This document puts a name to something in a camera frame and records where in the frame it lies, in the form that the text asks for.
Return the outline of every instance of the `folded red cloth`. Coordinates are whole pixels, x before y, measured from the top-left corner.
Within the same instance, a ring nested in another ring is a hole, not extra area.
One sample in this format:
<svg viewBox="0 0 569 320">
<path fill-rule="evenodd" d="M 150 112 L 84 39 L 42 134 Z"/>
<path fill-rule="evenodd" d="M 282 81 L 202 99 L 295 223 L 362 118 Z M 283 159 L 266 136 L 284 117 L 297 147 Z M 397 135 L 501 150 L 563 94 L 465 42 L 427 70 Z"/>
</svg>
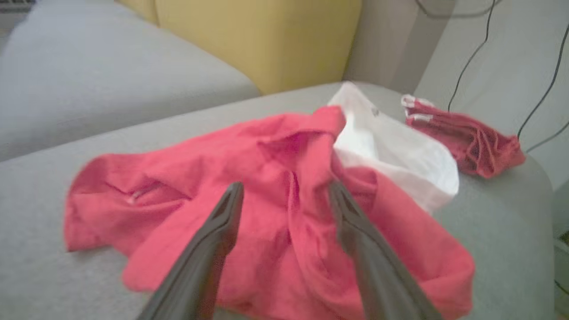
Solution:
<svg viewBox="0 0 569 320">
<path fill-rule="evenodd" d="M 401 103 L 407 108 L 407 124 L 444 144 L 466 174 L 491 178 L 526 161 L 516 136 L 506 137 L 466 114 L 442 111 L 424 99 L 405 95 Z"/>
<path fill-rule="evenodd" d="M 67 198 L 70 251 L 112 245 L 125 285 L 155 290 L 227 186 L 245 186 L 237 244 L 218 304 L 253 318 L 364 319 L 352 260 L 336 241 L 328 185 L 341 180 L 446 319 L 472 307 L 470 254 L 395 183 L 343 168 L 332 145 L 342 111 L 237 124 L 146 154 L 108 154 Z"/>
</svg>

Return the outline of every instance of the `wrinkled fabric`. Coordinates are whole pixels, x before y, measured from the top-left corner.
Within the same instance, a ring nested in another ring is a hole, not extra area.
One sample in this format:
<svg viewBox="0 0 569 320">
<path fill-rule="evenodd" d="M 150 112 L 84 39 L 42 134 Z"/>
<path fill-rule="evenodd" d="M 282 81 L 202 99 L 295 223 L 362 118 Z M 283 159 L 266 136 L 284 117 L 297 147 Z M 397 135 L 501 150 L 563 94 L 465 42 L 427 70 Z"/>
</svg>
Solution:
<svg viewBox="0 0 569 320">
<path fill-rule="evenodd" d="M 346 118 L 334 142 L 344 167 L 381 172 L 427 212 L 458 194 L 456 161 L 442 143 L 382 113 L 353 83 L 342 84 L 328 104 L 339 105 Z"/>
<path fill-rule="evenodd" d="M 341 180 L 446 319 L 472 307 L 469 253 L 391 180 L 345 169 L 332 145 L 338 107 L 231 126 L 145 154 L 107 154 L 76 177 L 64 237 L 70 251 L 111 245 L 124 284 L 161 283 L 227 186 L 245 186 L 237 244 L 217 303 L 254 318 L 364 319 L 352 262 L 336 241 L 328 185 Z"/>
<path fill-rule="evenodd" d="M 442 111 L 410 95 L 401 104 L 406 123 L 444 144 L 466 174 L 489 179 L 526 161 L 516 136 L 506 137 L 466 114 Z"/>
</svg>

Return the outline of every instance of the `red cloth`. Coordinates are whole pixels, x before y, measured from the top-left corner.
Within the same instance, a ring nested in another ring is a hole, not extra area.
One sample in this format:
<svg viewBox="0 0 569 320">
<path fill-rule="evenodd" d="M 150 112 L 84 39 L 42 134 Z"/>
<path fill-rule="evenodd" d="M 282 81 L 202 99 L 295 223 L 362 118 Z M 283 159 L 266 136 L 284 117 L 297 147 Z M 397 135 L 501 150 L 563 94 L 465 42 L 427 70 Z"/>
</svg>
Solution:
<svg viewBox="0 0 569 320">
<path fill-rule="evenodd" d="M 70 251 L 112 245 L 125 285 L 155 290 L 226 187 L 245 186 L 237 244 L 218 304 L 268 319 L 364 319 L 350 258 L 336 241 L 327 186 L 340 179 L 446 319 L 472 307 L 469 253 L 382 174 L 345 169 L 337 107 L 237 124 L 146 154 L 91 161 L 67 199 Z"/>
<path fill-rule="evenodd" d="M 426 100 L 405 96 L 403 105 L 407 124 L 444 144 L 466 174 L 492 178 L 526 161 L 516 136 L 506 137 L 466 114 L 442 111 Z"/>
</svg>

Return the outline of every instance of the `white cloth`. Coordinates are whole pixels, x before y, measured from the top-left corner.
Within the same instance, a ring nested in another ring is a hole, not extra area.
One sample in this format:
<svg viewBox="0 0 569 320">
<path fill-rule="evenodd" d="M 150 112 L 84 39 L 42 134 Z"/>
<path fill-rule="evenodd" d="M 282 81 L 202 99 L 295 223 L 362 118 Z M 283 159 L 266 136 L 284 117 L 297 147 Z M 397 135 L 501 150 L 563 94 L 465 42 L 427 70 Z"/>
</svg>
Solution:
<svg viewBox="0 0 569 320">
<path fill-rule="evenodd" d="M 345 167 L 385 174 L 427 212 L 458 193 L 456 161 L 443 144 L 383 114 L 352 83 L 344 83 L 328 105 L 339 105 L 346 117 L 334 143 Z"/>
</svg>

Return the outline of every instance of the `red fabric item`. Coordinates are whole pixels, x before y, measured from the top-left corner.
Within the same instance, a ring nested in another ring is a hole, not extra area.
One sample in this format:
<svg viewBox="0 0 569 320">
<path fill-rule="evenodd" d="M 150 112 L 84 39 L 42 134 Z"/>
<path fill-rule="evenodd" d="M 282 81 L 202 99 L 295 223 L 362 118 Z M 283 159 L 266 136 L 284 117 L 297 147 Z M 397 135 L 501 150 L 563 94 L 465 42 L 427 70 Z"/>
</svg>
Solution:
<svg viewBox="0 0 569 320">
<path fill-rule="evenodd" d="M 444 144 L 460 171 L 492 178 L 526 161 L 516 136 L 506 137 L 462 113 L 437 109 L 427 100 L 404 96 L 407 124 Z"/>
<path fill-rule="evenodd" d="M 155 290 L 226 187 L 245 186 L 218 304 L 265 319 L 364 319 L 352 262 L 336 241 L 328 184 L 340 179 L 446 319 L 472 307 L 469 253 L 391 180 L 345 169 L 337 107 L 237 124 L 146 154 L 91 161 L 69 191 L 70 251 L 112 245 L 125 285 Z"/>
</svg>

